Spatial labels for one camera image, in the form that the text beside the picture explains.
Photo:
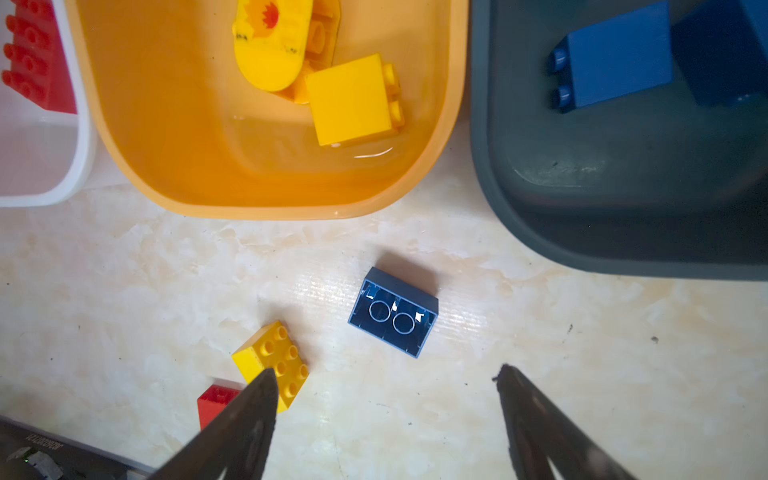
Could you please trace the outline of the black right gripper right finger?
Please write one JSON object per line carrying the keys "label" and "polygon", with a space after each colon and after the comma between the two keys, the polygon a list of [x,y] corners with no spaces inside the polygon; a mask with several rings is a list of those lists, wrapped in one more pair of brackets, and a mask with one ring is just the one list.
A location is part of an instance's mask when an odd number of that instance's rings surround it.
{"label": "black right gripper right finger", "polygon": [[509,455],[519,479],[632,479],[518,368],[504,364],[494,378]]}

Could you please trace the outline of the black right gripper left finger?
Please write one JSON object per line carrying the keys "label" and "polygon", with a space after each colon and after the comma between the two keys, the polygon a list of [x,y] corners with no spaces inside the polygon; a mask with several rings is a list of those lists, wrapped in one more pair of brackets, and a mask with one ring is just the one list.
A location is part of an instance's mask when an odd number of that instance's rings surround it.
{"label": "black right gripper left finger", "polygon": [[279,389],[263,370],[153,479],[260,479],[276,425]]}

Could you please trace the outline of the small red lego brick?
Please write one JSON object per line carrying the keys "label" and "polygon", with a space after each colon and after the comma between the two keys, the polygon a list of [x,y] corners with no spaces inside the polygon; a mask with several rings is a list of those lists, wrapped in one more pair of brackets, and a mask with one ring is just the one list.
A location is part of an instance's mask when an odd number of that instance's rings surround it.
{"label": "small red lego brick", "polygon": [[238,389],[211,385],[197,399],[200,429],[209,425],[240,393]]}

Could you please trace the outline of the yellow lego brick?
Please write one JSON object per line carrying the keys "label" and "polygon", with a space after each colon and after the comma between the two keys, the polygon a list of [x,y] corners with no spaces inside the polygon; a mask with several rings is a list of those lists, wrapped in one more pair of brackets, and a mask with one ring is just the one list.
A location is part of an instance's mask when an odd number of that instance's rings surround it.
{"label": "yellow lego brick", "polygon": [[380,54],[312,73],[306,89],[321,146],[378,139],[405,124],[399,76]]}
{"label": "yellow lego brick", "polygon": [[232,354],[232,360],[247,383],[266,369],[274,371],[278,384],[278,413],[290,408],[309,377],[308,365],[281,321],[258,330]]}

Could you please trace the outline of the dark teal plastic container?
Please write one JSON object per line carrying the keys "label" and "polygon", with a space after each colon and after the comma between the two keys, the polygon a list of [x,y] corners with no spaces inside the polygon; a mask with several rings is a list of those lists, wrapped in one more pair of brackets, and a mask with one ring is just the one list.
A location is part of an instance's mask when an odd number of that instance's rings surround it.
{"label": "dark teal plastic container", "polygon": [[562,113],[547,57],[568,33],[636,1],[476,1],[471,148],[504,227],[597,273],[767,277],[767,97],[703,106],[684,75]]}

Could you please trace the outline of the yellow plastic container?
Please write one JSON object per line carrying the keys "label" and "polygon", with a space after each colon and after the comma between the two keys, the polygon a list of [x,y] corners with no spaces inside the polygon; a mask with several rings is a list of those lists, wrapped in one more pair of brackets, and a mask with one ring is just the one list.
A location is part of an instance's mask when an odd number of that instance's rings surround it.
{"label": "yellow plastic container", "polygon": [[93,121],[124,175],[164,209],[228,220],[349,218],[411,191],[442,154],[464,92],[465,1],[344,1],[334,60],[380,54],[404,128],[323,147],[310,109],[253,87],[232,1],[68,1]]}

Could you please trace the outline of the yellow round lego piece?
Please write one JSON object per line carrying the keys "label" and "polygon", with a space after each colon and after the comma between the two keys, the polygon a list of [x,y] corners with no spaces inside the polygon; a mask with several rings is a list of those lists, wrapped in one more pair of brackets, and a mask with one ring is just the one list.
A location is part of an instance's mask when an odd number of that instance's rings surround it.
{"label": "yellow round lego piece", "polygon": [[238,68],[254,87],[307,104],[306,77],[332,65],[340,20],[338,0],[239,0]]}

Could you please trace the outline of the small blue lego brick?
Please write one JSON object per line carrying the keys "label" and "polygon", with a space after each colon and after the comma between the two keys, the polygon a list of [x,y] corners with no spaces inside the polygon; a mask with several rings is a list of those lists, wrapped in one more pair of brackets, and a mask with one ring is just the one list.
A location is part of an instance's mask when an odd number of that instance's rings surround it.
{"label": "small blue lego brick", "polygon": [[731,106],[767,93],[767,2],[705,1],[671,27],[696,102]]}

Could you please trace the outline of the long red lego brick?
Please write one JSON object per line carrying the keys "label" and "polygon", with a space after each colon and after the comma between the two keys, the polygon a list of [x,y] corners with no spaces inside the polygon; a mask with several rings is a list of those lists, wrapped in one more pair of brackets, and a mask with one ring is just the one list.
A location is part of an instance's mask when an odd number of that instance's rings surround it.
{"label": "long red lego brick", "polygon": [[3,45],[10,67],[2,82],[47,111],[75,114],[75,94],[53,3],[18,0],[5,17],[12,41]]}

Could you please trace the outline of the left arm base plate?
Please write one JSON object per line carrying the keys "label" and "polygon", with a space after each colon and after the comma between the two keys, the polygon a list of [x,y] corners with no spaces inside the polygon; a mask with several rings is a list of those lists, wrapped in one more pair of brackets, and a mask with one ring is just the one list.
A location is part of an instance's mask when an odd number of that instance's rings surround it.
{"label": "left arm base plate", "polygon": [[152,469],[3,416],[3,479],[147,479]]}

